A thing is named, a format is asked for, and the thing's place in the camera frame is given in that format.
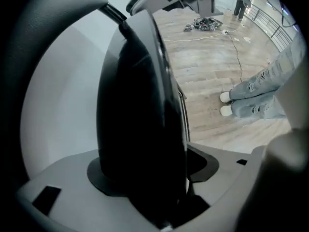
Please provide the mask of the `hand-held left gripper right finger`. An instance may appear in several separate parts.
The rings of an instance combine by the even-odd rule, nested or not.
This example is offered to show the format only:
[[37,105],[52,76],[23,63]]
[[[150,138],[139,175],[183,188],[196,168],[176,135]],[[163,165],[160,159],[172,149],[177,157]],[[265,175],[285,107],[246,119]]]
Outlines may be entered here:
[[265,147],[258,146],[250,154],[246,154],[192,142],[189,146],[218,159],[219,169],[206,182],[193,184],[196,194],[210,207],[198,217],[176,228],[176,231],[236,231],[241,209],[256,181]]

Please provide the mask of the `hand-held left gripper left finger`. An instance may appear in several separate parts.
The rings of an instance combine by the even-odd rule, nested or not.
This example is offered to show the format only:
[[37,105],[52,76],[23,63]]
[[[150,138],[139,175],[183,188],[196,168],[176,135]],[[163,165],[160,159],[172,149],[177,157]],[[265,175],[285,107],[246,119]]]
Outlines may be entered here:
[[108,196],[87,177],[92,150],[64,157],[24,184],[17,195],[32,203],[47,186],[60,189],[48,218],[77,232],[158,232],[126,196]]

